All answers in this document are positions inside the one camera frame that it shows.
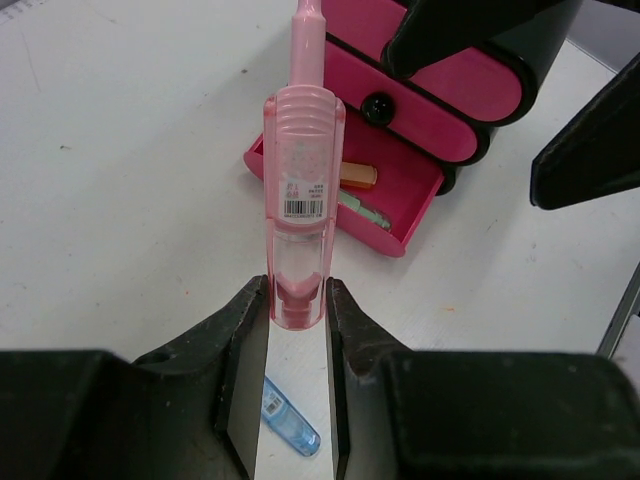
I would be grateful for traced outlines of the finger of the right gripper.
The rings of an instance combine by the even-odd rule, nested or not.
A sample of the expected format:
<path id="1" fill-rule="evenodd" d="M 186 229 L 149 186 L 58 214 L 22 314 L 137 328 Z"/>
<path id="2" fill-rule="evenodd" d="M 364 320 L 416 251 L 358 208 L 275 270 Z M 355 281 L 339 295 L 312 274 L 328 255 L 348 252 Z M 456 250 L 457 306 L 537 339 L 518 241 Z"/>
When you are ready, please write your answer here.
<path id="1" fill-rule="evenodd" d="M 639 186 L 639 58 L 535 157 L 530 202 L 555 210 Z"/>
<path id="2" fill-rule="evenodd" d="M 543 1 L 411 1 L 381 53 L 381 65 L 395 78 L 500 35 L 545 9 Z"/>

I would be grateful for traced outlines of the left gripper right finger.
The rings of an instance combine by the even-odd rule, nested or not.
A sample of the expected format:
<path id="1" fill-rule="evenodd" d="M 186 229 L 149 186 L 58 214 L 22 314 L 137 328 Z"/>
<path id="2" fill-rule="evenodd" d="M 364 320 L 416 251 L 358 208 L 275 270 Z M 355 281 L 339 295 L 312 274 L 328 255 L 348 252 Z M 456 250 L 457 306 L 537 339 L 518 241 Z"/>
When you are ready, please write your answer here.
<path id="1" fill-rule="evenodd" d="M 419 351 L 326 287 L 337 479 L 635 479 L 639 399 L 594 354 Z"/>

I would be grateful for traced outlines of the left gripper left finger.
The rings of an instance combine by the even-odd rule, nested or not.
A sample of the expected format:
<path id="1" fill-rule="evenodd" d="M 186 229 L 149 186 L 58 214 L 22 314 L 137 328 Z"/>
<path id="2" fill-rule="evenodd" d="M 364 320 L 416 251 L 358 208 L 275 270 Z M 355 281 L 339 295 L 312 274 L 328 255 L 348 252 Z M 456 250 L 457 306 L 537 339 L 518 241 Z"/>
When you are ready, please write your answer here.
<path id="1" fill-rule="evenodd" d="M 105 350 L 1 354 L 5 479 L 251 479 L 268 282 L 127 361 Z"/>

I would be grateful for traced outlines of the pink top drawer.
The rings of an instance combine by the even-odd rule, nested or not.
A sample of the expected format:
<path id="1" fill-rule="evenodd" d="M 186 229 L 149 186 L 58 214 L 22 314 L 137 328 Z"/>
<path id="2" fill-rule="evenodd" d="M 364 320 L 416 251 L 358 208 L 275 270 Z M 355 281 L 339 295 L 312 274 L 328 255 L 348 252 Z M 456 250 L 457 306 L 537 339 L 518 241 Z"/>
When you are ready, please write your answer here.
<path id="1" fill-rule="evenodd" d="M 383 50 L 407 13 L 408 1 L 324 1 L 328 34 L 383 70 Z M 494 44 L 470 47 L 405 80 L 473 120 L 512 123 L 531 109 L 539 85 L 517 55 Z"/>

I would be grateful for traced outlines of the pink drawer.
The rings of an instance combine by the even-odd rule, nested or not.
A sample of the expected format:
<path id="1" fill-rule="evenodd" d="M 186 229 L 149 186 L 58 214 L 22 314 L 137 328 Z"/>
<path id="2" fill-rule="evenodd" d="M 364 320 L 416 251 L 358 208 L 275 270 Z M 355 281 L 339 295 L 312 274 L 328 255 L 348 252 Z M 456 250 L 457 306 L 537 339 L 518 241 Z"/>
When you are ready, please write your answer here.
<path id="1" fill-rule="evenodd" d="M 383 50 L 407 13 L 408 1 L 324 1 L 328 34 L 383 70 Z M 512 123 L 531 109 L 539 85 L 517 55 L 494 44 L 470 47 L 405 80 L 473 120 Z"/>
<path id="2" fill-rule="evenodd" d="M 388 77 L 373 61 L 332 35 L 326 38 L 324 83 L 366 123 L 385 129 L 436 160 L 471 165 L 491 135 L 453 109 Z"/>
<path id="3" fill-rule="evenodd" d="M 445 180 L 434 160 L 389 132 L 368 125 L 352 109 L 346 114 L 343 159 L 372 166 L 376 183 L 369 189 L 346 187 L 364 207 L 380 212 L 388 230 L 341 204 L 336 225 L 382 255 L 399 258 Z"/>

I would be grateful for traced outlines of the blue correction tape pen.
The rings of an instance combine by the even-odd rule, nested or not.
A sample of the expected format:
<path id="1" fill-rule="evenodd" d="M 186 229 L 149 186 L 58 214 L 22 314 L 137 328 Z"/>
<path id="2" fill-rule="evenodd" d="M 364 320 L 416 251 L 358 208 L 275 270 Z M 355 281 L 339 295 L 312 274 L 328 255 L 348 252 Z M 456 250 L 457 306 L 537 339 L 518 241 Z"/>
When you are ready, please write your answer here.
<path id="1" fill-rule="evenodd" d="M 263 382 L 261 418 L 299 455 L 312 457 L 319 451 L 321 437 L 316 429 L 267 376 Z"/>

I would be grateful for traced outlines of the black drawer organizer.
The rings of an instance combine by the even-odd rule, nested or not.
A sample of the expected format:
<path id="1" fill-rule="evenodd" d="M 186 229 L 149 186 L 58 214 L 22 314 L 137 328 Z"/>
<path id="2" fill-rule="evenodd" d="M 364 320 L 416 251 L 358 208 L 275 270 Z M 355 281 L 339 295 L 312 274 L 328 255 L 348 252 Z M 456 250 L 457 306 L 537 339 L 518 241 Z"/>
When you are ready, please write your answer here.
<path id="1" fill-rule="evenodd" d="M 560 47 L 562 46 L 566 38 L 566 35 L 580 6 L 581 4 L 578 1 L 563 1 L 560 4 L 548 8 L 543 12 L 537 14 L 533 19 L 494 38 L 485 40 L 473 47 L 481 47 L 485 44 L 491 43 L 522 58 L 526 65 L 530 67 L 533 73 L 536 75 L 540 90 L 560 50 Z M 382 71 L 391 79 L 408 84 L 405 81 L 407 78 L 395 78 L 390 76 L 385 69 L 383 69 Z M 417 87 L 410 84 L 408 84 L 408 86 L 418 89 Z M 493 138 L 493 135 L 497 128 L 505 126 L 487 125 L 485 123 L 473 120 L 463 113 L 455 110 L 450 105 L 437 99 L 433 95 L 428 94 L 420 89 L 418 90 L 429 95 L 429 97 L 441 102 L 442 104 L 444 104 L 444 106 L 453 109 L 453 111 L 458 115 L 489 131 L 491 139 Z M 420 149 L 418 150 L 421 153 L 432 157 L 426 152 Z M 455 164 L 440 162 L 434 157 L 432 158 L 443 167 L 445 180 L 439 191 L 440 193 L 445 194 L 449 192 L 455 185 L 458 169 L 467 165 L 459 166 Z"/>

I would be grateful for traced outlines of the pink correction tape pen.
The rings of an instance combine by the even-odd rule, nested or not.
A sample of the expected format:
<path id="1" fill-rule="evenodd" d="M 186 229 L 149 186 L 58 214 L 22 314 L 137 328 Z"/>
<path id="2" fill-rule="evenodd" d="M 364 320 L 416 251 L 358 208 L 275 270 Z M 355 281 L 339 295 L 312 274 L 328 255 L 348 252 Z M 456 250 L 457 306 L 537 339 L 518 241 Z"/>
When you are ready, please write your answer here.
<path id="1" fill-rule="evenodd" d="M 326 20 L 301 1 L 289 80 L 263 108 L 270 318 L 306 330 L 324 316 L 335 238 L 346 108 L 324 85 Z"/>

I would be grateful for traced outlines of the orange eraser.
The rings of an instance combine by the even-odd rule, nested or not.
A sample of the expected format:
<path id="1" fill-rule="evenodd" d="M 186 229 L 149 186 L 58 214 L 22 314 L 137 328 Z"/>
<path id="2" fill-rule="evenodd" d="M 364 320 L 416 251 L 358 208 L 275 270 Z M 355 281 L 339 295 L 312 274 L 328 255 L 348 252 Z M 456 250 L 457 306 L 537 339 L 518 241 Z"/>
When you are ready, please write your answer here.
<path id="1" fill-rule="evenodd" d="M 359 189 L 373 188 L 378 179 L 378 172 L 374 166 L 343 162 L 340 170 L 340 185 L 343 188 Z"/>

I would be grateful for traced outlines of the green correction tape pen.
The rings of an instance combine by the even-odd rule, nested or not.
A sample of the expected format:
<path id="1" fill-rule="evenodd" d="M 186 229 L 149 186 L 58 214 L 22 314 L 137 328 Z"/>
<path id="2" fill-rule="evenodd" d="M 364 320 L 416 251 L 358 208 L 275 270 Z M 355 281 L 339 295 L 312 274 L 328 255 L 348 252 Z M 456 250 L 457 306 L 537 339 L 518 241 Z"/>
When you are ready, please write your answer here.
<path id="1" fill-rule="evenodd" d="M 385 214 L 383 214 L 379 210 L 374 209 L 373 207 L 367 206 L 358 197 L 344 190 L 341 190 L 339 192 L 338 200 L 341 205 L 359 214 L 378 227 L 386 231 L 389 231 L 391 229 L 391 222 Z"/>

